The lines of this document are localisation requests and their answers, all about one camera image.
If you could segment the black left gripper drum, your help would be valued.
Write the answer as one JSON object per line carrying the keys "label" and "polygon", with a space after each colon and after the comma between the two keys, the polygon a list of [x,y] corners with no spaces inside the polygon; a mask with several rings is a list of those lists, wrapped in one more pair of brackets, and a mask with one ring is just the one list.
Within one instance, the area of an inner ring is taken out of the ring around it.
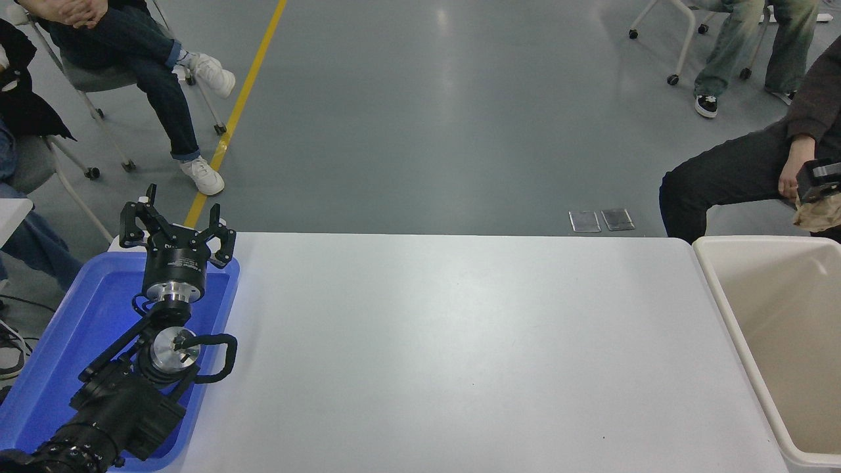
{"label": "black left gripper drum", "polygon": [[143,287],[150,288],[165,282],[185,282],[195,288],[206,284],[207,261],[210,252],[207,246],[193,248],[190,242],[198,231],[188,227],[172,227],[176,240],[163,231],[149,230],[147,237],[147,260]]}

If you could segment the person's hand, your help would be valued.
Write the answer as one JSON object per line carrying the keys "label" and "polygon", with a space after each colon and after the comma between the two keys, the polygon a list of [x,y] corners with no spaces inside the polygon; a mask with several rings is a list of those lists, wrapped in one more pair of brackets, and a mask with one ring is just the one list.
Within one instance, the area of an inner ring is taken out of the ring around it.
{"label": "person's hand", "polygon": [[67,1],[60,12],[65,24],[75,29],[93,29],[108,12],[108,1]]}
{"label": "person's hand", "polygon": [[85,20],[87,6],[84,1],[19,1],[30,13],[54,23],[65,25],[75,24],[79,12],[82,21]]}
{"label": "person's hand", "polygon": [[797,135],[790,142],[788,158],[778,180],[781,197],[794,201],[798,196],[797,174],[806,162],[816,158],[816,141],[810,135]]}

